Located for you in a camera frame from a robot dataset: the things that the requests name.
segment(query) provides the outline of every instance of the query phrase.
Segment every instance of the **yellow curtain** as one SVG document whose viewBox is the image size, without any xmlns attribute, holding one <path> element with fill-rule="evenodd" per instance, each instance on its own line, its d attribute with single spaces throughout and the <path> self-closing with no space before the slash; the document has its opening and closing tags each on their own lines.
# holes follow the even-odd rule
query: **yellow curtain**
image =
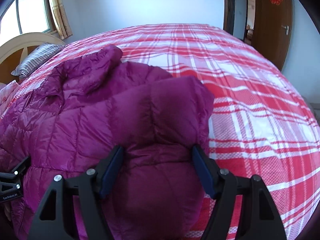
<svg viewBox="0 0 320 240">
<path fill-rule="evenodd" d="M 56 25 L 60 38 L 63 40 L 72 36 L 72 31 L 62 4 L 62 0 L 49 0 L 49 3 L 54 24 Z"/>
</svg>

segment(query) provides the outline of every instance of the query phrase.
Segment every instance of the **window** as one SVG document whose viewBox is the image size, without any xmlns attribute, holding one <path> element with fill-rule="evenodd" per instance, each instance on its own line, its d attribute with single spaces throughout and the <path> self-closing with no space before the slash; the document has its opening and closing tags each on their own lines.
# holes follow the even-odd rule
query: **window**
<svg viewBox="0 0 320 240">
<path fill-rule="evenodd" d="M 52 32 L 49 0 L 14 0 L 0 22 L 0 46 L 30 32 Z"/>
</svg>

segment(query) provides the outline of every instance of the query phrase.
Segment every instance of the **blue gripper pad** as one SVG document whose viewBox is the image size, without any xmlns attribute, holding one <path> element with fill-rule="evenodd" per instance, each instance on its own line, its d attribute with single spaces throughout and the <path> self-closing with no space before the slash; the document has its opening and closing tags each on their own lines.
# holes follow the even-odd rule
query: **blue gripper pad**
<svg viewBox="0 0 320 240">
<path fill-rule="evenodd" d="M 119 147 L 115 155 L 113 156 L 108 168 L 102 177 L 102 187 L 99 192 L 100 198 L 104 199 L 106 195 L 110 194 L 112 186 L 116 181 L 119 170 L 123 161 L 123 148 Z"/>
<path fill-rule="evenodd" d="M 214 181 L 209 168 L 205 164 L 201 154 L 199 153 L 196 146 L 192 148 L 192 161 L 193 165 L 196 168 L 196 172 L 201 181 L 202 187 L 204 191 L 211 197 L 214 198 L 216 195 L 216 191 L 214 190 Z"/>
</svg>

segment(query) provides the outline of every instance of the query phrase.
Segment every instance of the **window pane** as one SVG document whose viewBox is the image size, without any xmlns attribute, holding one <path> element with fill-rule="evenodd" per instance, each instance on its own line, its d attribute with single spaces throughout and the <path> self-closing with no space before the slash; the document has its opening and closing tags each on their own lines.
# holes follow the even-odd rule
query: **window pane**
<svg viewBox="0 0 320 240">
<path fill-rule="evenodd" d="M 20 32 L 17 21 L 16 0 L 14 0 L 1 20 L 0 46 L 18 35 L 20 35 Z"/>
<path fill-rule="evenodd" d="M 18 0 L 22 33 L 44 32 L 49 29 L 44 0 Z"/>
</svg>

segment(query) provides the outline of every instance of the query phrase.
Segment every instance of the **purple puffer jacket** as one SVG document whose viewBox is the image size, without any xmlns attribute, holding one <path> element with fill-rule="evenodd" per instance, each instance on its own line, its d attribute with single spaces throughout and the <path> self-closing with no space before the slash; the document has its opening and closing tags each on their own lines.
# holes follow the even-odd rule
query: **purple puffer jacket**
<svg viewBox="0 0 320 240">
<path fill-rule="evenodd" d="M 190 149 L 208 152 L 213 95 L 195 77 L 121 56 L 111 45 L 62 62 L 0 122 L 0 171 L 31 156 L 24 197 L 11 202 L 19 239 L 56 174 L 78 176 L 115 145 L 125 148 L 124 165 L 102 202 L 115 239 L 175 239 L 197 221 L 204 192 Z M 86 239 L 76 198 L 75 214 Z"/>
</svg>

